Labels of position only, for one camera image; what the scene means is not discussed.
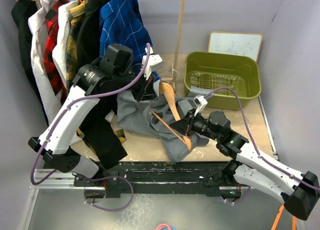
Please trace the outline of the wooden clothes hanger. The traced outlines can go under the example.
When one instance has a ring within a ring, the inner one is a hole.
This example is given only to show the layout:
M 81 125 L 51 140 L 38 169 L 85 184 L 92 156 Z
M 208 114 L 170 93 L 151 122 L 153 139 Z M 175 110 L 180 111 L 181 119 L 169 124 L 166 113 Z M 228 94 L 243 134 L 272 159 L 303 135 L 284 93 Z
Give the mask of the wooden clothes hanger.
M 166 82 L 160 81 L 159 83 L 159 93 L 163 94 L 167 104 L 172 112 L 172 115 L 175 119 L 175 121 L 181 120 L 181 117 L 178 113 L 177 107 L 176 107 L 176 93 L 173 89 L 173 87 Z M 186 147 L 189 151 L 192 149 L 192 141 L 187 136 L 180 137 L 170 126 L 163 121 L 154 111 L 152 111 L 153 116 L 155 116 L 172 134 L 174 134 Z

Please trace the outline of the grey shirt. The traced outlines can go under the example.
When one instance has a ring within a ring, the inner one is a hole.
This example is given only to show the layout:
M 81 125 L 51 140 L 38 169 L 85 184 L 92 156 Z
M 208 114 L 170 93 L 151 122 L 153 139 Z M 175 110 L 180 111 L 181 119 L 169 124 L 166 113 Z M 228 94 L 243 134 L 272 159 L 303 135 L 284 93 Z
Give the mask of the grey shirt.
M 182 161 L 191 151 L 159 118 L 168 125 L 176 121 L 163 94 L 155 101 L 141 102 L 134 99 L 131 91 L 118 94 L 118 126 L 132 133 L 160 139 L 169 159 Z

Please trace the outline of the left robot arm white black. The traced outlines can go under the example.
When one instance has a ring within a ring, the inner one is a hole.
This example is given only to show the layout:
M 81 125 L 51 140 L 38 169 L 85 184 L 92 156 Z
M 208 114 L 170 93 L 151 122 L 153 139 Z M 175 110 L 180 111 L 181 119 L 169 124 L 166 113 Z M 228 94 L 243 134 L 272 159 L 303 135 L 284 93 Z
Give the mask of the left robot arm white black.
M 39 137 L 29 139 L 28 145 L 37 156 L 55 170 L 80 174 L 92 186 L 101 184 L 102 168 L 72 150 L 71 141 L 87 114 L 104 97 L 129 90 L 138 102 L 157 99 L 155 71 L 161 69 L 164 62 L 150 44 L 145 51 L 141 63 L 134 64 L 130 48 L 111 44 L 103 57 L 82 66 L 50 126 Z

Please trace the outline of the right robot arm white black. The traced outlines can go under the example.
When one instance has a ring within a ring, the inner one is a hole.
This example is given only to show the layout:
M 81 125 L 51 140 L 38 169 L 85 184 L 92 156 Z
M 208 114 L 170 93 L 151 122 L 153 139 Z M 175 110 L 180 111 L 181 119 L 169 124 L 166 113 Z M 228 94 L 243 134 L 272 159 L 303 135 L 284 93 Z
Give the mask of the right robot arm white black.
M 192 109 L 170 127 L 184 136 L 197 133 L 216 141 L 219 152 L 232 158 L 222 173 L 227 185 L 240 183 L 264 192 L 301 220 L 308 219 L 320 198 L 314 173 L 302 173 L 257 149 L 253 141 L 231 129 L 222 111 L 211 112 L 205 119 Z

